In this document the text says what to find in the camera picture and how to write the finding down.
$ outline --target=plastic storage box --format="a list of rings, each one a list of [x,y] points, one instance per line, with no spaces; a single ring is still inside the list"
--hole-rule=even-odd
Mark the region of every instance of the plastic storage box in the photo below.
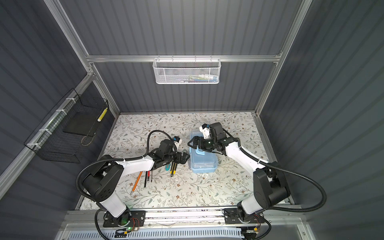
[[[190,139],[194,136],[203,136],[203,133],[199,129],[192,130]],[[190,158],[188,160],[189,168],[192,169],[194,173],[210,173],[214,172],[217,169],[217,156],[215,153],[204,152],[199,148],[193,149],[189,148]]]

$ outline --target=vented panel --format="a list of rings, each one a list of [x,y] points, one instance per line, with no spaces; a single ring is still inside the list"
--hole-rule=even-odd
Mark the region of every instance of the vented panel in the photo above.
[[[210,228],[168,228],[168,229],[140,229],[131,232],[125,238],[115,238],[115,230],[102,230],[106,237],[110,239],[157,239],[157,238],[211,238],[211,237],[232,237],[241,238],[240,228],[230,227],[210,227]],[[96,230],[71,231],[68,240],[102,240]]]

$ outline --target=metal rail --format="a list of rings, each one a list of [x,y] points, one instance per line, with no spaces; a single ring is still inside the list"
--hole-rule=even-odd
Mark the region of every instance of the metal rail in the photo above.
[[[116,118],[119,115],[120,110],[115,100],[113,99],[112,95],[110,94],[107,86],[105,85],[102,77],[97,71],[96,67],[87,61],[86,59],[86,56],[88,56],[87,49],[85,48],[74,26],[72,25],[70,19],[68,18],[68,15],[65,13],[65,10],[61,5],[60,1],[44,0],[44,2],[45,2],[45,5],[47,5],[53,17],[55,18],[57,24],[60,26],[68,42],[71,44],[73,50],[75,51],[77,57],[81,61],[83,67],[87,70],[87,72],[88,71],[95,72],[97,78],[94,80],[94,84],[99,90],[101,97],[108,100],[109,108],[113,116],[115,116]]]
[[[88,73],[77,85],[75,91],[72,91],[57,109],[63,109],[70,101],[72,101],[70,98],[75,97],[76,92],[78,94],[83,93],[85,89],[87,89],[89,84],[93,81],[94,77],[95,76],[93,72]],[[46,121],[46,123],[42,126],[42,129],[47,128],[47,126],[52,123],[52,121],[58,116],[59,113],[59,111],[55,111],[52,116]],[[42,131],[38,131],[29,143],[35,143],[41,137],[42,133]],[[7,167],[7,169],[4,170],[4,172],[0,176],[0,199],[16,181],[17,177],[21,174],[21,172],[24,170],[24,168],[28,165],[28,163],[32,160],[34,156],[35,152],[33,152],[27,147],[24,147],[23,150]]]
[[[259,102],[257,103],[257,106],[255,108],[256,115],[260,115],[261,111],[263,110],[263,107],[266,103],[266,100],[271,93],[272,87],[275,84],[275,81],[277,77],[279,76],[279,73],[281,71],[281,68],[288,56],[288,53],[292,47],[292,44],[296,38],[297,33],[299,32],[299,29],[301,27],[301,24],[304,21],[304,17],[308,12],[308,9],[310,8],[310,5],[312,3],[312,0],[303,0],[300,4],[299,10],[296,14],[295,20],[292,23],[292,26],[289,30],[289,33],[287,35],[287,38],[284,42],[283,48],[281,49],[281,56],[280,61],[276,64],[274,69],[272,70],[269,79],[267,83],[265,84],[264,90],[262,92],[262,95],[259,99]]]
[[[92,63],[108,63],[108,62],[125,62],[125,63],[149,63],[153,62],[154,59],[159,61],[183,61],[183,62],[194,62],[194,61],[218,61],[221,62],[274,62],[280,61],[279,55],[215,55],[215,56],[129,56],[129,55],[90,55],[86,57],[87,61]]]

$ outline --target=gray corrugated wall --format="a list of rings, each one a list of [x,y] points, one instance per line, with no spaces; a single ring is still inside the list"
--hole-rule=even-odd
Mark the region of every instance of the gray corrugated wall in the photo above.
[[[85,76],[41,1],[0,1],[0,173],[50,109]]]
[[[61,3],[91,55],[273,55],[300,0]]]
[[[275,55],[300,0],[61,1],[90,55]],[[95,63],[121,112],[253,110],[273,63],[220,83],[158,85],[150,63]]]
[[[152,63],[95,63],[121,112],[254,110],[274,63],[222,63],[218,84],[157,84]]]
[[[86,72],[43,0],[0,1],[0,172],[50,109]],[[84,94],[100,97],[91,84]],[[113,124],[104,117],[89,146],[100,153]],[[0,239],[53,239],[79,194],[77,173],[87,164],[34,157],[0,200]]]
[[[94,84],[83,95],[100,97]],[[113,121],[108,111],[88,146],[88,159],[80,164],[43,161],[37,156],[31,160],[0,200],[0,239],[54,239],[66,212],[79,200],[74,180],[98,158]]]
[[[318,181],[317,239],[382,238],[384,2],[314,1],[261,118],[279,163]],[[294,200],[319,192],[290,178]]]

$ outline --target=pencil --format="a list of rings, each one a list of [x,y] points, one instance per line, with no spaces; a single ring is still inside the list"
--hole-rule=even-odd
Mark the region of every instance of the pencil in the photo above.
[[[133,186],[133,189],[132,189],[132,191],[131,191],[131,195],[132,195],[132,193],[135,191],[135,188],[136,188],[136,186],[137,186],[137,183],[139,182],[139,179],[140,179],[142,173],[143,173],[143,172],[141,171],[140,174],[139,174],[139,176],[137,177],[136,183],[135,183],[135,185]]]

